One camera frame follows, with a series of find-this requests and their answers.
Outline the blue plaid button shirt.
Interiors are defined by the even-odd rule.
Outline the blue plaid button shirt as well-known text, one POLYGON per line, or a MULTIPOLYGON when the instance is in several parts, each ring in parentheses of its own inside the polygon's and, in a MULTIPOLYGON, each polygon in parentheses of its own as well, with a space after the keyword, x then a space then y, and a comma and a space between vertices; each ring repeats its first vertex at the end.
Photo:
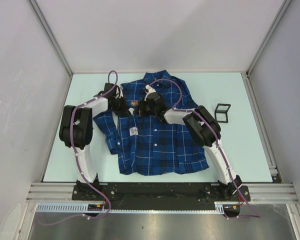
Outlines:
MULTIPOLYGON (((123 83, 123 95, 129 106, 131 101, 146 96, 146 85, 161 94, 170 108, 194 109, 198 106, 186 82, 166 70, 147 72, 143 79, 123 83)), ((205 150, 194 142, 184 125, 163 124, 153 115, 120 116, 115 123, 110 110, 93 120, 105 135, 109 152, 118 156, 119 172, 123 175, 192 174, 209 168, 205 150)))

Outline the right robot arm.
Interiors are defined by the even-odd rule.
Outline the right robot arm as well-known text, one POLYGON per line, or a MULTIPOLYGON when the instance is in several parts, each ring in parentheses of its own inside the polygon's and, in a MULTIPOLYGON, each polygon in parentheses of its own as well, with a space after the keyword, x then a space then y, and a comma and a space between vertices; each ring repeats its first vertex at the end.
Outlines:
POLYGON ((217 174, 220 194, 232 201, 241 195, 243 182, 232 168, 221 140, 221 127, 202 105, 192 109, 168 107, 157 92, 148 93, 133 113, 139 117, 155 116, 163 124, 186 126, 192 139, 208 154, 217 174))

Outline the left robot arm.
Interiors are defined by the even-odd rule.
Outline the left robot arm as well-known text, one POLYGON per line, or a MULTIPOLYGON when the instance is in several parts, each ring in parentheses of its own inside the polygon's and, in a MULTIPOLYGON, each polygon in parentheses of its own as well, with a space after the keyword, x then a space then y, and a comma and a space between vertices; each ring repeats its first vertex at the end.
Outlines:
POLYGON ((83 194, 90 200, 100 196, 101 188, 98 174, 93 167, 90 143, 93 138, 93 118, 108 110, 118 116, 128 116, 129 108, 123 94, 123 87, 106 83, 104 90, 92 99, 78 105, 63 108, 59 139, 74 151, 78 169, 77 185, 84 186, 83 194))

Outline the portrait round brooch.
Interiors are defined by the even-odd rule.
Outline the portrait round brooch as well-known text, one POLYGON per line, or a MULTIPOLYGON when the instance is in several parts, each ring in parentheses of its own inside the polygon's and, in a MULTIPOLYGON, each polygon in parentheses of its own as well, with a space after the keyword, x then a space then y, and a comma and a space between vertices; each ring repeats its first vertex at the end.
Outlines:
POLYGON ((137 100, 133 100, 133 101, 131 101, 130 104, 131 104, 131 106, 135 107, 135 106, 138 105, 138 101, 137 100))

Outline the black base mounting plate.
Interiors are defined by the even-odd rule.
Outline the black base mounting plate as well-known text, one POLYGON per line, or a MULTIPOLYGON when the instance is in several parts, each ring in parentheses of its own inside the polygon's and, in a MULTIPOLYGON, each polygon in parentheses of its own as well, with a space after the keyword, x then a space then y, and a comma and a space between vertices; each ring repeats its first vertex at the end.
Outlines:
POLYGON ((210 182, 109 182, 100 183, 100 193, 85 183, 76 183, 71 199, 74 201, 103 200, 105 195, 110 201, 124 197, 175 197, 206 199, 209 202, 237 202, 243 198, 232 193, 218 183, 210 182))

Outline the black square frame stand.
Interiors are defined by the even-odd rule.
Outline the black square frame stand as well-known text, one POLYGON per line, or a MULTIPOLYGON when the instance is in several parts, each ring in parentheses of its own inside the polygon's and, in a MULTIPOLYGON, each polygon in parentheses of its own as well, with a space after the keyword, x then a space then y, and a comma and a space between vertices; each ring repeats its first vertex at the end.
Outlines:
POLYGON ((214 118, 218 123, 227 124, 229 122, 228 112, 231 108, 229 103, 218 103, 214 110, 214 118))

